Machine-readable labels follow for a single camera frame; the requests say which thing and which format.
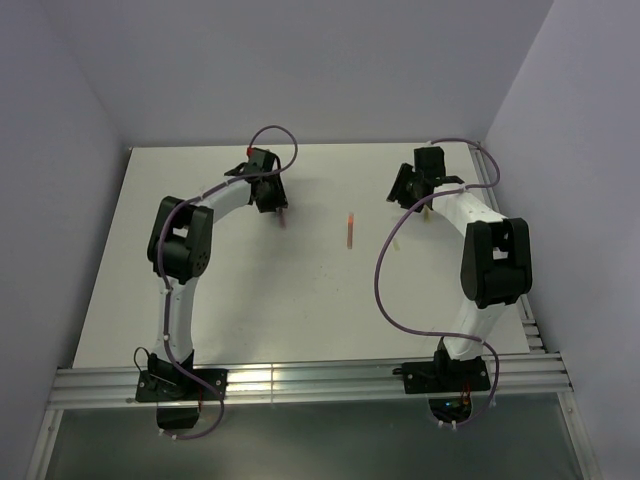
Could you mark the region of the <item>red pen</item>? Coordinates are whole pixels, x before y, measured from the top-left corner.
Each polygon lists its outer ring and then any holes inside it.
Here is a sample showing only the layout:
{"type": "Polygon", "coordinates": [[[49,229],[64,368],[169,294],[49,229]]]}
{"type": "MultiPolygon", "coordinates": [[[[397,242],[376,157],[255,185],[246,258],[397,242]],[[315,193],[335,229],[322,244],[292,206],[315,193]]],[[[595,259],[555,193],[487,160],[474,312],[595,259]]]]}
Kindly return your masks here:
{"type": "Polygon", "coordinates": [[[287,228],[286,214],[283,209],[279,210],[278,212],[278,220],[279,220],[280,228],[282,228],[283,230],[286,229],[287,228]]]}

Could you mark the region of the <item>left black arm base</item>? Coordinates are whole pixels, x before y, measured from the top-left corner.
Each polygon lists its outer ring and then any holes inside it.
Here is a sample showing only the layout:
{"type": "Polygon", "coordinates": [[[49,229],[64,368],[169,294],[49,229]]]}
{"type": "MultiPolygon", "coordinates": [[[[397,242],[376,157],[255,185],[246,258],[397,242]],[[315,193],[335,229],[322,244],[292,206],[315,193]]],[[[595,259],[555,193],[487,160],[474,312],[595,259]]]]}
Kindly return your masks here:
{"type": "Polygon", "coordinates": [[[166,382],[153,377],[148,371],[139,375],[135,401],[154,403],[157,426],[164,430],[190,430],[200,418],[204,401],[217,397],[194,380],[180,375],[177,382],[166,382]]]}

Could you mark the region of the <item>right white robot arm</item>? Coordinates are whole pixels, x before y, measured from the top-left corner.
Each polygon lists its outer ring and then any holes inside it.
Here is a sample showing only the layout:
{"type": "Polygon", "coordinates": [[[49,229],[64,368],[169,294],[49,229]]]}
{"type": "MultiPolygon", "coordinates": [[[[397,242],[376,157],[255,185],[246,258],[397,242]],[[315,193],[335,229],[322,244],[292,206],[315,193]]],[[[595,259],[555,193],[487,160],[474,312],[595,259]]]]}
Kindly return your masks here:
{"type": "Polygon", "coordinates": [[[486,340],[506,307],[532,287],[530,233],[522,218],[508,218],[473,192],[489,184],[467,184],[446,172],[439,146],[414,150],[412,164],[401,165],[387,201],[409,214],[427,208],[446,219],[462,235],[460,284],[464,301],[454,330],[441,333],[446,357],[433,365],[435,383],[452,390],[468,374],[464,361],[481,356],[486,340]]]}

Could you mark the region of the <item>aluminium rail frame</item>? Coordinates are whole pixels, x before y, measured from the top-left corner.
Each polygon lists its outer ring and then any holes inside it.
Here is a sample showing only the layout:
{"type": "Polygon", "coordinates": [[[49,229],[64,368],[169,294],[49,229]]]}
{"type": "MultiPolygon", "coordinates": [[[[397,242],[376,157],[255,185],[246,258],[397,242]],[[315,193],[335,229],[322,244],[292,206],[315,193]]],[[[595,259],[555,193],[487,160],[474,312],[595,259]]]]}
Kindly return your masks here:
{"type": "Polygon", "coordinates": [[[524,300],[476,312],[479,372],[438,385],[439,340],[474,305],[464,218],[387,201],[414,149],[279,141],[278,218],[230,175],[244,146],[135,148],[29,476],[599,478],[524,300]]]}

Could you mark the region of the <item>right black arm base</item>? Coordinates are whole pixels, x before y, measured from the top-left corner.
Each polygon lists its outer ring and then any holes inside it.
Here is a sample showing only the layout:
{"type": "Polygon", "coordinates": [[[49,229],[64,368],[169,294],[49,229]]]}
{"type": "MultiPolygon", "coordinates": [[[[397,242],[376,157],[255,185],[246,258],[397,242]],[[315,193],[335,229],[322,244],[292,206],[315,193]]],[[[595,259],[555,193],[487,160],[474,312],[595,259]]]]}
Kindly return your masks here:
{"type": "Polygon", "coordinates": [[[466,361],[438,357],[405,362],[396,367],[393,374],[402,379],[407,395],[428,395],[429,408],[437,424],[452,429],[472,418],[474,392],[489,392],[490,402],[495,395],[481,357],[466,361]]]}

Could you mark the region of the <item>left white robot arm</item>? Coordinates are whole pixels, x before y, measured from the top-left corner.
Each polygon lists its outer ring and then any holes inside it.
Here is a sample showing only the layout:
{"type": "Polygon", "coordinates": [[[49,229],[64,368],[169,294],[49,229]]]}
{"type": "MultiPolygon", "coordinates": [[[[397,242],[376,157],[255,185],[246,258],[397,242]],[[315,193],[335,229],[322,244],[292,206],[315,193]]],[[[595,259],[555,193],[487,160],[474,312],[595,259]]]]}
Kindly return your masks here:
{"type": "Polygon", "coordinates": [[[161,282],[158,339],[149,370],[159,388],[172,399],[183,399],[195,386],[192,316],[200,277],[212,260],[215,224],[233,211],[254,205],[261,213],[288,206],[279,157],[250,147],[247,160],[225,173],[226,180],[191,199],[165,197],[158,208],[147,247],[147,258],[161,282]]]}

